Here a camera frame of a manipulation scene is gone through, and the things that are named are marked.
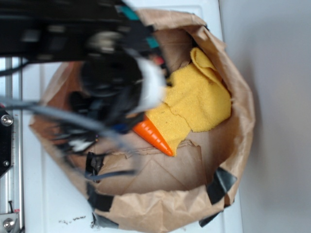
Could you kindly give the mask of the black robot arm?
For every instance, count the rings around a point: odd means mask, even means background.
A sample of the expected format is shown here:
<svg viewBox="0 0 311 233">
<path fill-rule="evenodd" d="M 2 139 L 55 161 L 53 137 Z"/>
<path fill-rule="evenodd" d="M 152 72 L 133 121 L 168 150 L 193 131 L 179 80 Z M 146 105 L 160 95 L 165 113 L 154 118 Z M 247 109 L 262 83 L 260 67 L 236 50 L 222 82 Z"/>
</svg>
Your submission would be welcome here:
<svg viewBox="0 0 311 233">
<path fill-rule="evenodd" d="M 70 112 L 3 98 L 11 108 L 52 119 L 61 139 L 130 130 L 160 104 L 167 84 L 153 29 L 122 0 L 3 0 L 0 55 L 22 60 L 1 76 L 32 64 L 79 66 L 81 90 L 69 94 Z"/>
</svg>

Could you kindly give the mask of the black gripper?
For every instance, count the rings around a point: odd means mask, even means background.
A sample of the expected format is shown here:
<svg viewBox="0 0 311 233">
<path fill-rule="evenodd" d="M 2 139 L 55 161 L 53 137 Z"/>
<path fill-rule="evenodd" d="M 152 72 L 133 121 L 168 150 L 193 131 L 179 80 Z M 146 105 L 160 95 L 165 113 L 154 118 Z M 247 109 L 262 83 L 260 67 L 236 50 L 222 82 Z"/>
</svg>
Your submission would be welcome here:
<svg viewBox="0 0 311 233">
<path fill-rule="evenodd" d="M 79 81 L 82 90 L 69 95 L 72 110 L 121 134 L 142 122 L 144 113 L 164 98 L 161 67 L 126 52 L 85 62 Z"/>
</svg>

